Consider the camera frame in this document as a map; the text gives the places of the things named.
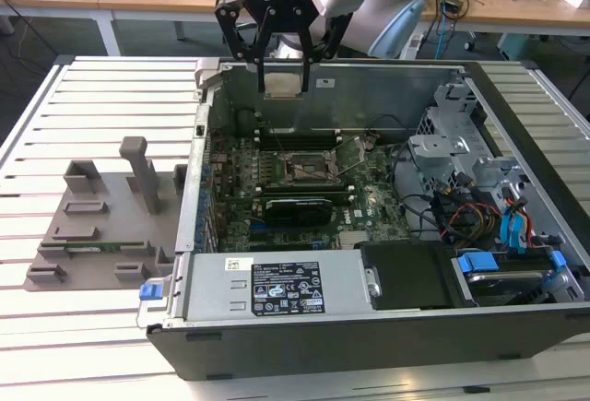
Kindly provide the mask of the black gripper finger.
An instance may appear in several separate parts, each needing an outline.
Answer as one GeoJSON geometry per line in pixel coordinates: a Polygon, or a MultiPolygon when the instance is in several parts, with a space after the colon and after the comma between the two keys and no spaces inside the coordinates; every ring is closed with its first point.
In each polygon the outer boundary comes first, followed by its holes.
{"type": "Polygon", "coordinates": [[[275,8],[254,5],[251,17],[255,22],[256,34],[254,41],[250,44],[242,38],[237,27],[240,13],[246,8],[247,6],[243,0],[218,0],[215,16],[231,54],[236,60],[244,61],[256,67],[258,91],[265,92],[264,59],[266,47],[275,26],[275,8]]]}
{"type": "Polygon", "coordinates": [[[310,25],[301,23],[296,28],[296,33],[300,39],[302,49],[302,79],[301,91],[307,92],[309,88],[311,65],[319,63],[323,59],[331,59],[335,56],[338,46],[340,45],[353,14],[329,18],[325,22],[325,31],[322,39],[313,43],[310,33],[310,25]]]}

